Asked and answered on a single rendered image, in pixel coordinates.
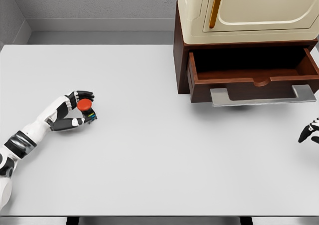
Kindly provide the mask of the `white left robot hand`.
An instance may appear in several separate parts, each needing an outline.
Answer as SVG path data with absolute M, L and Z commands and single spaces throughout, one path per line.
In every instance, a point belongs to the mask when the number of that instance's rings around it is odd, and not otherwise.
M 67 115 L 78 108 L 78 104 L 81 102 L 92 103 L 93 101 L 93 92 L 73 91 L 69 95 L 58 97 L 37 117 L 37 120 L 48 125 L 51 131 L 64 131 L 90 124 L 97 120 L 97 115 L 91 108 L 91 104 L 79 109 L 82 113 L 80 118 L 68 118 Z

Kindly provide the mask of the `red button switch black base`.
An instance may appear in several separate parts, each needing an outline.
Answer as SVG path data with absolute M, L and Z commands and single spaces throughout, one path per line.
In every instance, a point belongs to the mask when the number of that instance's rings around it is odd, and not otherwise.
M 92 109 L 92 101 L 90 99 L 81 99 L 77 103 L 77 109 L 82 113 L 85 123 L 93 122 L 97 119 L 95 111 Z

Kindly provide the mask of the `brown wooden drawer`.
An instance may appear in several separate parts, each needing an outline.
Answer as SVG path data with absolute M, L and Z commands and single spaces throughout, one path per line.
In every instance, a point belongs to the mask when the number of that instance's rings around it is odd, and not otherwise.
M 319 67 L 303 46 L 194 50 L 187 77 L 192 102 L 210 102 L 216 88 L 231 100 L 293 98 L 293 85 L 319 90 Z

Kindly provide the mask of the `dark brown wooden cabinet base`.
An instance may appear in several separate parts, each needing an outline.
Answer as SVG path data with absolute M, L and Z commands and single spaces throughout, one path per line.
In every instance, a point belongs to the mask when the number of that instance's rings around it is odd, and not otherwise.
M 318 39 L 315 38 L 312 40 L 187 44 L 184 42 L 181 22 L 180 22 L 179 9 L 178 9 L 178 6 L 176 6 L 173 56 L 174 56 L 174 63 L 175 63 L 175 73 L 176 73 L 178 94 L 187 94 L 190 92 L 189 85 L 188 85 L 188 78 L 186 75 L 186 66 L 188 62 L 188 55 L 191 50 L 270 47 L 270 46 L 279 46 L 279 47 L 302 46 L 309 50 L 312 50 L 317 44 L 317 42 L 318 42 Z

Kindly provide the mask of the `cream cabinet body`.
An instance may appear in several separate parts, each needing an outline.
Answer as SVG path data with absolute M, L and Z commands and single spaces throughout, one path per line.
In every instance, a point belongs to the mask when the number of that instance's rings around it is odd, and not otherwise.
M 319 16 L 309 29 L 204 32 L 209 0 L 177 0 L 184 42 L 187 44 L 312 40 L 319 36 Z

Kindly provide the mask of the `cream cabinet door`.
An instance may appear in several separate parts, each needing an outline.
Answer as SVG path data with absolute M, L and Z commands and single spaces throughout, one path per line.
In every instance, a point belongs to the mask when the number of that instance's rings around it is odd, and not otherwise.
M 221 0 L 210 29 L 212 5 L 209 0 L 204 32 L 309 29 L 319 16 L 319 0 Z

